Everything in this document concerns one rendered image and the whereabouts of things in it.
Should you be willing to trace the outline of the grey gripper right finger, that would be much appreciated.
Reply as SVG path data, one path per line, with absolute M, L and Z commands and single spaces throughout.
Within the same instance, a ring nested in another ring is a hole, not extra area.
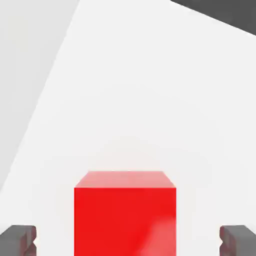
M 256 234 L 245 225 L 222 225 L 219 256 L 256 256 Z

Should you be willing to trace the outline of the small red cube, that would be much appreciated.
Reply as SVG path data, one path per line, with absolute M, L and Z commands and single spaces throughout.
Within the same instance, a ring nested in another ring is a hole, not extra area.
M 176 212 L 162 171 L 89 171 L 74 187 L 74 256 L 177 256 Z

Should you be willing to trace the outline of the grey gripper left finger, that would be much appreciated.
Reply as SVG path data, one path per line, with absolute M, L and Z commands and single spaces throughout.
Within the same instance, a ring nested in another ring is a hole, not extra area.
M 11 225 L 0 235 L 0 256 L 37 256 L 34 225 Z

